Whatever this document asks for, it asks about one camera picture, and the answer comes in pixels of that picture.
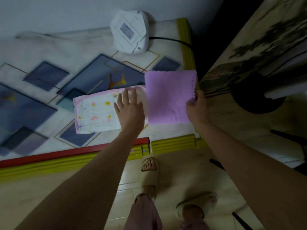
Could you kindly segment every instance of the black cable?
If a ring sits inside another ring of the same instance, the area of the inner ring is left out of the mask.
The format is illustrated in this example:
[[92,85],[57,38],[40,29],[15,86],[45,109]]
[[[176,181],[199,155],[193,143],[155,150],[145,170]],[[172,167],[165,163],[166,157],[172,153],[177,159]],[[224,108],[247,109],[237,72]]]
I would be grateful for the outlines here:
[[187,42],[183,42],[183,41],[181,41],[181,40],[176,40],[176,39],[173,39],[173,38],[164,38],[164,37],[149,37],[149,39],[165,39],[165,40],[175,41],[175,42],[182,43],[182,44],[184,44],[185,46],[188,46],[190,49],[193,50],[192,45],[190,45],[190,44],[187,43]]
[[282,66],[284,66],[286,63],[288,63],[289,61],[291,61],[292,59],[294,59],[295,57],[298,57],[304,53],[306,53],[306,51],[301,52],[300,54],[295,55],[294,57],[291,57],[290,59],[286,60],[285,62],[283,62],[280,66],[278,66],[276,69],[273,70],[273,72],[270,72],[268,75],[266,75],[266,77],[270,76],[271,74],[275,73],[278,69],[280,69]]

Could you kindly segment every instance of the hand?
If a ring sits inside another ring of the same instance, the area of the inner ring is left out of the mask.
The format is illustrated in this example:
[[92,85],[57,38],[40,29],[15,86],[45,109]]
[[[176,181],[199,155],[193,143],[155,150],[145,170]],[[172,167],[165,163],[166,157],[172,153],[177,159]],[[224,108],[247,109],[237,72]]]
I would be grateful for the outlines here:
[[187,102],[187,115],[194,127],[197,127],[202,123],[210,123],[209,111],[207,108],[207,102],[204,96],[204,92],[201,90],[197,90],[196,99],[196,104],[192,103],[191,101]]
[[122,131],[138,136],[144,128],[145,114],[143,103],[137,103],[136,89],[132,88],[131,100],[129,102],[128,89],[125,88],[123,99],[120,93],[117,98],[117,104],[114,103],[114,108]]

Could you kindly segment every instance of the forearm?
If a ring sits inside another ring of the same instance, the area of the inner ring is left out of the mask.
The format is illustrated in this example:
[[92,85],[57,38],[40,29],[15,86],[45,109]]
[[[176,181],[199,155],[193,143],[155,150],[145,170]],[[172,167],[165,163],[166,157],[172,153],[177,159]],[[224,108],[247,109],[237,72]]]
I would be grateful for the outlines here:
[[136,137],[121,132],[49,194],[17,229],[103,229]]
[[197,130],[264,227],[301,229],[306,225],[305,176],[240,143],[210,123],[201,124]]

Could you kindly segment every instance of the person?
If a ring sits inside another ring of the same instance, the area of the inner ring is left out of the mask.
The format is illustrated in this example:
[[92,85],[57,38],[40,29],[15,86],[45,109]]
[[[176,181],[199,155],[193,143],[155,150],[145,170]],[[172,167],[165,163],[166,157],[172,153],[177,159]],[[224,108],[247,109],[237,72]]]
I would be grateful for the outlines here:
[[[263,226],[267,230],[307,229],[307,178],[221,131],[209,121],[203,92],[197,91],[196,96],[195,104],[187,103],[189,120]],[[123,101],[120,94],[114,107],[122,128],[118,137],[52,191],[16,229],[104,228],[128,155],[145,119],[135,89],[130,100],[127,89]],[[147,173],[142,193],[132,204],[124,229],[162,229],[153,202],[157,195],[158,161],[145,160],[140,173]],[[213,208],[217,196],[211,192],[189,198],[176,207],[178,216],[184,220],[181,228],[209,229],[203,217],[208,208]]]

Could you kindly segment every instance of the person's left hand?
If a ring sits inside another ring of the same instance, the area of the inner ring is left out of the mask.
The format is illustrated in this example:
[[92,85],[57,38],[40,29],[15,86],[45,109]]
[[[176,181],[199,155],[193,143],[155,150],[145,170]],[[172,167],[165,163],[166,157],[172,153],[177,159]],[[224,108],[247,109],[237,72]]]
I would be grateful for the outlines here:
[[122,94],[117,98],[117,104],[114,103],[114,108],[118,116],[122,131],[136,134],[137,136],[144,128],[145,114],[143,103],[137,103],[136,89],[132,88],[131,100],[129,101],[128,89],[125,88]]

